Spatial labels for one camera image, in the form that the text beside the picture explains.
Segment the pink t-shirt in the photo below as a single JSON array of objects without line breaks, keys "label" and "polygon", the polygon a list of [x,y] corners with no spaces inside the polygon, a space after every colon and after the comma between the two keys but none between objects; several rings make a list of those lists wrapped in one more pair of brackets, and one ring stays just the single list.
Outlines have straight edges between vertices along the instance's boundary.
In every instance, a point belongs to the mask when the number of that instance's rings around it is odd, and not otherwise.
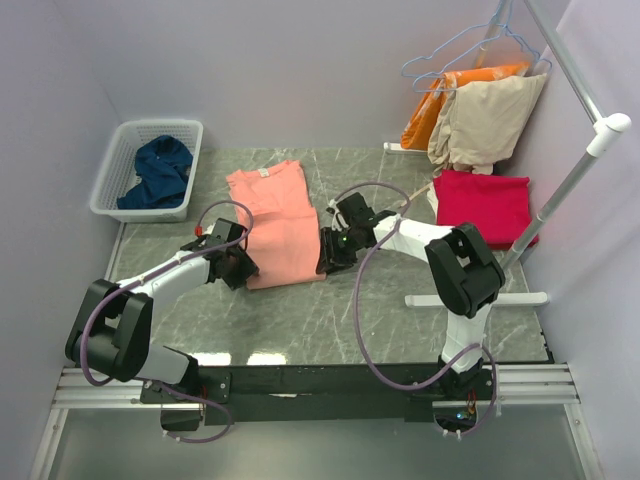
[{"label": "pink t-shirt", "polygon": [[253,225],[247,253],[259,272],[247,288],[272,287],[322,281],[316,272],[320,256],[318,214],[308,194],[303,168],[285,160],[253,171],[237,170],[226,177],[238,222]]}]

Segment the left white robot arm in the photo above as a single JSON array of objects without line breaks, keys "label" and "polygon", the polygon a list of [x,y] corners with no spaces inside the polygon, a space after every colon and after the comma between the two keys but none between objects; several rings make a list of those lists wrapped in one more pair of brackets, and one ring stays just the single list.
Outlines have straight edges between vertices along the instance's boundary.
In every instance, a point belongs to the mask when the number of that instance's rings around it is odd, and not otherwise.
[{"label": "left white robot arm", "polygon": [[193,399],[200,389],[198,361],[151,341],[153,314],[217,280],[231,290],[244,287],[258,272],[247,239],[246,227],[220,218],[156,268],[119,283],[94,281],[66,341],[66,358],[120,382],[162,382],[179,402]]}]

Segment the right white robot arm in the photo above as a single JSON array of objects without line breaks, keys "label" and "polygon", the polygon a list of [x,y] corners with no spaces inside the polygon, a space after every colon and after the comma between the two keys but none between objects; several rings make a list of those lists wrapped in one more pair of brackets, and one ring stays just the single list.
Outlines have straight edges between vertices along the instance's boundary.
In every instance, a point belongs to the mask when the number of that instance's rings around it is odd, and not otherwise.
[{"label": "right white robot arm", "polygon": [[478,229],[470,223],[432,225],[389,210],[376,213],[359,193],[331,201],[328,212],[333,225],[320,231],[318,274],[349,269],[359,251],[372,252],[376,246],[428,264],[447,309],[439,362],[449,368],[439,374],[439,387],[449,398],[464,397],[482,367],[486,320],[505,283],[504,271]]}]

